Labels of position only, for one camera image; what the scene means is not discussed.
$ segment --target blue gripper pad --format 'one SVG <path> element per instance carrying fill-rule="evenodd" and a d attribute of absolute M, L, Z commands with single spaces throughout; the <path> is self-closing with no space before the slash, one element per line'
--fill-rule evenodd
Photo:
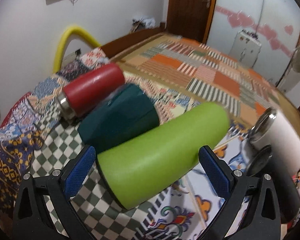
<path fill-rule="evenodd" d="M 64 173 L 61 176 L 61 187 L 63 188 L 66 199 L 77 195 L 95 160 L 95 149 L 87 145 L 76 158 L 69 160 L 67 165 L 63 168 L 62 171 Z"/>
<path fill-rule="evenodd" d="M 227 200 L 234 185 L 232 170 L 228 164 L 220 160 L 207 145 L 199 150 L 199 162 L 217 195 Z"/>

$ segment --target green cylinder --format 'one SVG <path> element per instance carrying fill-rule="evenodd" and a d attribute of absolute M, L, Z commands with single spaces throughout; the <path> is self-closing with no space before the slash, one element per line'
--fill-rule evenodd
<path fill-rule="evenodd" d="M 213 149 L 226 135 L 223 107 L 203 103 L 191 111 L 97 156 L 108 190 L 123 208 L 155 196 L 198 163 L 203 145 Z"/>

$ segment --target yellow foam tube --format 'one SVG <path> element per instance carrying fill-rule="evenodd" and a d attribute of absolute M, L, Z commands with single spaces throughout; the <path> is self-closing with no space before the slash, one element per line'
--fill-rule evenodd
<path fill-rule="evenodd" d="M 80 36 L 87 44 L 89 44 L 93 48 L 101 46 L 101 44 L 94 37 L 92 37 L 92 35 L 90 33 L 88 33 L 83 28 L 81 28 L 77 25 L 70 26 L 63 33 L 61 40 L 58 44 L 57 52 L 56 52 L 56 55 L 54 57 L 54 62 L 53 62 L 53 72 L 54 73 L 56 73 L 60 70 L 66 42 L 72 34 L 76 34 L 76 35 Z"/>

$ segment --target wooden headboard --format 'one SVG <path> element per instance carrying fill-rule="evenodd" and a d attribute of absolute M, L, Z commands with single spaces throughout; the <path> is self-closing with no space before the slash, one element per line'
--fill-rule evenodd
<path fill-rule="evenodd" d="M 104 51 L 108 58 L 112 58 L 118 53 L 124 51 L 125 49 L 141 42 L 153 35 L 158 33 L 164 32 L 165 30 L 165 23 L 161 22 L 160 27 L 154 29 L 145 29 L 141 31 L 137 31 L 135 33 L 128 34 L 121 38 L 118 38 L 114 41 L 111 41 L 103 46 L 101 49 Z"/>

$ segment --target screw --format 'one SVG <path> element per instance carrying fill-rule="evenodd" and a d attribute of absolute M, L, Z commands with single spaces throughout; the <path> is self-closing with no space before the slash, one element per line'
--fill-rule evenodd
<path fill-rule="evenodd" d="M 29 179 L 30 178 L 30 174 L 29 173 L 27 173 L 27 174 L 25 174 L 24 176 L 23 176 L 23 179 Z"/>
<path fill-rule="evenodd" d="M 266 180 L 271 180 L 271 176 L 269 174 L 265 174 L 265 179 Z"/>
<path fill-rule="evenodd" d="M 54 170 L 54 171 L 52 172 L 52 175 L 53 175 L 53 176 L 59 176 L 60 173 L 61 173 L 60 170 Z"/>
<path fill-rule="evenodd" d="M 241 176 L 242 176 L 242 171 L 240 171 L 240 170 L 235 170 L 233 173 L 234 173 L 234 175 L 236 175 L 237 177 L 241 177 Z"/>

